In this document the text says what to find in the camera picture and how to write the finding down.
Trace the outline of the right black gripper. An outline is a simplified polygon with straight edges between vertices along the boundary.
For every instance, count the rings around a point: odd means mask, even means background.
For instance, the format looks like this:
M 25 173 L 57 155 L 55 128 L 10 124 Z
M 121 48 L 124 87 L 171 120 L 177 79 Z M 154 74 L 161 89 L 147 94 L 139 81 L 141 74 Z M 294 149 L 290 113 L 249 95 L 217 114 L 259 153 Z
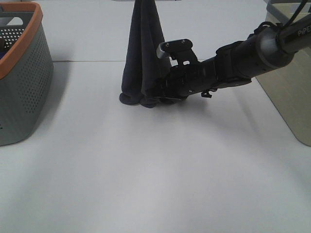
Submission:
M 215 89 L 218 81 L 215 57 L 199 62 L 189 39 L 162 42 L 156 49 L 159 59 L 171 57 L 177 61 L 166 77 L 159 81 L 159 92 L 147 92 L 146 96 L 160 103 L 178 103 L 188 96 L 203 93 L 210 97 L 210 90 Z

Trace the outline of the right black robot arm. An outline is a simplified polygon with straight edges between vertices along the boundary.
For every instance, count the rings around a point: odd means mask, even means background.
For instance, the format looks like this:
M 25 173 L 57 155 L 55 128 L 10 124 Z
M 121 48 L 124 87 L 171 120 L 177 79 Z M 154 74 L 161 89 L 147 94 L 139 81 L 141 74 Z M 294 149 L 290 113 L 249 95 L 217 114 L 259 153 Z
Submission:
M 177 102 L 193 94 L 211 98 L 211 92 L 251 83 L 252 78 L 287 66 L 295 53 L 311 45 L 311 17 L 290 25 L 263 22 L 244 41 L 216 50 L 212 58 L 198 61 L 189 39 L 160 43 L 159 59 L 172 58 L 177 65 L 147 90 L 161 102 Z

